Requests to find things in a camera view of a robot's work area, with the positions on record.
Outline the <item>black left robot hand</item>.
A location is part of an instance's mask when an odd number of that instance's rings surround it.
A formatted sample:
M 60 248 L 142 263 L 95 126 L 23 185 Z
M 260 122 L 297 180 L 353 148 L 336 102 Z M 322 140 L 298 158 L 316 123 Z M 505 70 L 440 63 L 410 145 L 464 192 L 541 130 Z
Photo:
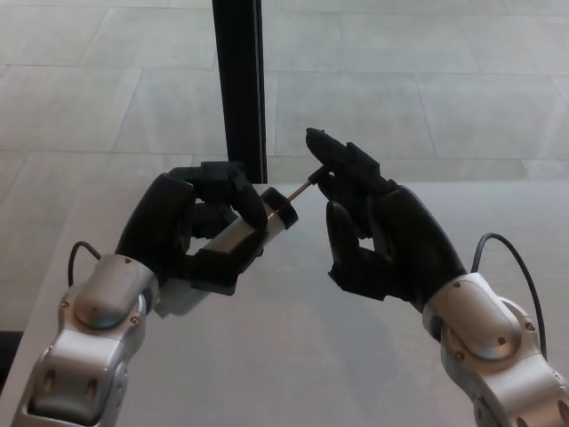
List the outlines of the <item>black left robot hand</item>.
M 169 279 L 232 295 L 260 256 L 268 215 L 238 162 L 203 162 L 158 175 L 126 223 L 116 253 Z

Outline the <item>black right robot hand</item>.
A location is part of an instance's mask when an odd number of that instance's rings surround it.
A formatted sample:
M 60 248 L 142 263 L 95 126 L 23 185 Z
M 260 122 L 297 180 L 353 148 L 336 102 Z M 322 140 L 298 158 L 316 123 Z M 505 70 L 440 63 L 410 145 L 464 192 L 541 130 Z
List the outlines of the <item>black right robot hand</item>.
M 317 186 L 327 198 L 330 278 L 343 291 L 377 301 L 388 296 L 422 311 L 466 270 L 429 209 L 352 142 L 309 128 L 306 143 L 323 165 Z

